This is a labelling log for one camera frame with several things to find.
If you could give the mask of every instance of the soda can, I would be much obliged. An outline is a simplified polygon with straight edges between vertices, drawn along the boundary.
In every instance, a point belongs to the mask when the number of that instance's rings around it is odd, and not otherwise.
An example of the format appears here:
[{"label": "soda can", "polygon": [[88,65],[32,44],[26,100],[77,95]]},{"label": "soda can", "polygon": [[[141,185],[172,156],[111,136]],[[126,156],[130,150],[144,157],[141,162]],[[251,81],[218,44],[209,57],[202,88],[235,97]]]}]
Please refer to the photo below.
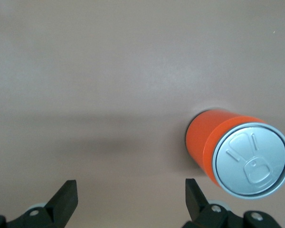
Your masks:
[{"label": "soda can", "polygon": [[285,182],[285,136],[261,119],[207,110],[189,125],[186,146],[210,179],[233,196],[262,198]]}]

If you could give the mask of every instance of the orange cylinder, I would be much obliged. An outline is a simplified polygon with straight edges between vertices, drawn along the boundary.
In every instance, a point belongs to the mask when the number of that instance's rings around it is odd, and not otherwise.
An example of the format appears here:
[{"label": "orange cylinder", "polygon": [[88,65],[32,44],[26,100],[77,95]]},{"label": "orange cylinder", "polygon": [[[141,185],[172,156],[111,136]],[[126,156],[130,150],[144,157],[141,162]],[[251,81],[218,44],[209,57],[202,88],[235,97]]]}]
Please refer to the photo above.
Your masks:
[{"label": "orange cylinder", "polygon": [[[270,142],[266,142],[267,134],[269,134],[269,137],[273,137]],[[285,146],[285,137],[276,128],[266,124],[263,120],[221,109],[200,113],[193,119],[186,134],[188,152],[196,163],[215,184],[241,198],[253,198],[254,196],[259,198],[262,195],[260,192],[267,190],[267,187],[262,188],[259,186],[272,185],[272,183],[265,182],[269,180],[268,175],[274,173],[272,167],[275,166],[270,163],[274,162],[275,158],[271,154],[266,157],[268,153],[265,153],[268,152],[267,144],[275,142],[278,146]],[[245,151],[241,152],[241,148],[249,151],[247,153],[251,153],[251,155],[248,156]],[[224,162],[229,162],[230,167],[227,171],[224,170],[220,173],[217,171],[216,162],[219,162],[219,169],[224,166]],[[285,160],[280,163],[280,166],[285,166]],[[242,166],[235,172],[238,173],[240,181],[247,181],[244,188],[255,188],[253,193],[242,192],[240,187],[234,186],[234,183],[225,184],[228,182],[223,180],[225,173],[227,175],[229,175],[229,172],[232,173],[234,169],[237,169],[236,165]],[[285,168],[281,167],[280,172],[281,177],[270,177],[271,181],[274,178],[279,179],[279,186],[285,181]]]}]

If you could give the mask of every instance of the table surface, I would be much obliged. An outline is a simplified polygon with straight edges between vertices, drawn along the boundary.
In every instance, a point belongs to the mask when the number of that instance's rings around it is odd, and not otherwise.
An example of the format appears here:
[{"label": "table surface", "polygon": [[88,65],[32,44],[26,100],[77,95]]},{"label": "table surface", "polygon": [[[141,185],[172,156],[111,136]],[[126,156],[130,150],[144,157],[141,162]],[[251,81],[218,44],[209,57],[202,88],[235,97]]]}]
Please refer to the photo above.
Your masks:
[{"label": "table surface", "polygon": [[230,196],[188,155],[202,110],[285,135],[285,1],[0,0],[0,214],[76,179],[71,227],[179,228],[185,179],[285,227],[285,185]]}]

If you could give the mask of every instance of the silver can lid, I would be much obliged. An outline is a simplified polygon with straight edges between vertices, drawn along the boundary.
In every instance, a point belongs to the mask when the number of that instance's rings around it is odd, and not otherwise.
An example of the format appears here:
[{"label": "silver can lid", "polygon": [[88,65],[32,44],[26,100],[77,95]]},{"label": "silver can lid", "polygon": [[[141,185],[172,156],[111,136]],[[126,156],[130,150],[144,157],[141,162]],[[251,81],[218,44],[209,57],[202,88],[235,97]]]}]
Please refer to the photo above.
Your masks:
[{"label": "silver can lid", "polygon": [[231,195],[267,196],[285,182],[285,137],[268,124],[241,124],[219,141],[212,166],[216,180]]}]

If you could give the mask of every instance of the orange can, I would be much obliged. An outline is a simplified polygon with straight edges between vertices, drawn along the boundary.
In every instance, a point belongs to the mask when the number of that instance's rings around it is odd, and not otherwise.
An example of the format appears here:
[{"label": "orange can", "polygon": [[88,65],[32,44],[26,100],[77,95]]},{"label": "orange can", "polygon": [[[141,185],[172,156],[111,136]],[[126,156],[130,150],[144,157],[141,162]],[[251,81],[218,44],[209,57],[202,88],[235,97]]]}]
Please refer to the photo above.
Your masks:
[{"label": "orange can", "polygon": [[211,180],[236,197],[261,198],[285,182],[285,136],[261,119],[202,112],[188,127],[186,146]]}]

